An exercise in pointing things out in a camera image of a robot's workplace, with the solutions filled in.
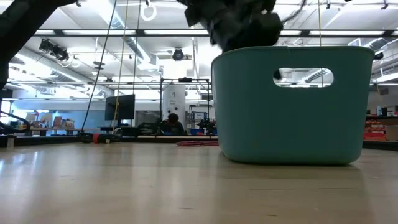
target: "white cylindrical tank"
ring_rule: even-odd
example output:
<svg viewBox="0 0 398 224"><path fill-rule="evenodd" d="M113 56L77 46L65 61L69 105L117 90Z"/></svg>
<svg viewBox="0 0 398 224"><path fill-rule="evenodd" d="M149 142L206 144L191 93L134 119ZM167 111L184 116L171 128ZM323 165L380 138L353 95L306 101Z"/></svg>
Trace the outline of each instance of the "white cylindrical tank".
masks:
<svg viewBox="0 0 398 224"><path fill-rule="evenodd" d="M163 120L166 120L170 113L175 113L180 118L184 129L185 122L185 85L169 85L163 90Z"/></svg>

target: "teal plastic bin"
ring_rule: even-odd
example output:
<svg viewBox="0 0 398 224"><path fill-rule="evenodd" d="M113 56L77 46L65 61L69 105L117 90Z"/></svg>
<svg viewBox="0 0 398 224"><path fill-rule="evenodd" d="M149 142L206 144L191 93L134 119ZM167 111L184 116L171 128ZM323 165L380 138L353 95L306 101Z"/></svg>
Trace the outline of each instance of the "teal plastic bin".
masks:
<svg viewBox="0 0 398 224"><path fill-rule="evenodd" d="M374 52L364 47L251 47L212 64L218 137L231 160L348 164L361 154ZM286 88L279 68L328 68L325 88Z"/></svg>

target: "security camera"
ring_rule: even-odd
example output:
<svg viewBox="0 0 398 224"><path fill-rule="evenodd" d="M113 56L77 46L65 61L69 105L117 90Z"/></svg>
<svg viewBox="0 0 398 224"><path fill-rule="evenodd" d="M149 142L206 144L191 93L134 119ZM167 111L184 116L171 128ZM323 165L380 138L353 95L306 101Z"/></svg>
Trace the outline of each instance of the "security camera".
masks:
<svg viewBox="0 0 398 224"><path fill-rule="evenodd" d="M173 53L173 60L181 61L183 59L184 59L184 53L182 52L182 49L180 48L175 49Z"/></svg>
<svg viewBox="0 0 398 224"><path fill-rule="evenodd" d="M374 56L375 60L382 60L384 58L383 52L380 52Z"/></svg>

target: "wooden floor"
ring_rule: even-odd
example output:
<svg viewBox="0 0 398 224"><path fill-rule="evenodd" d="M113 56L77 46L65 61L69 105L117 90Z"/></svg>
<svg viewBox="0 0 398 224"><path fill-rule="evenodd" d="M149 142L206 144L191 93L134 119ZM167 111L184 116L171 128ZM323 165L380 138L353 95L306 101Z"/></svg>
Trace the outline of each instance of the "wooden floor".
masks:
<svg viewBox="0 0 398 224"><path fill-rule="evenodd" d="M217 147L64 144L0 152L0 223L398 223L398 153L346 167L233 163Z"/></svg>

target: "monitor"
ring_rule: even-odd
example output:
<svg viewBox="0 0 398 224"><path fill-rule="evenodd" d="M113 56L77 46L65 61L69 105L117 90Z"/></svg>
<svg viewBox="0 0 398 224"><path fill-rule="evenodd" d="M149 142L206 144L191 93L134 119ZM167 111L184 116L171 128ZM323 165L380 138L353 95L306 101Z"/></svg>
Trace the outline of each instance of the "monitor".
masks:
<svg viewBox="0 0 398 224"><path fill-rule="evenodd" d="M108 97L105 106L105 120L112 121L114 119L114 111L116 109L116 96ZM134 119L134 109L136 104L136 96L124 95L118 98L119 106L116 114L116 120Z"/></svg>

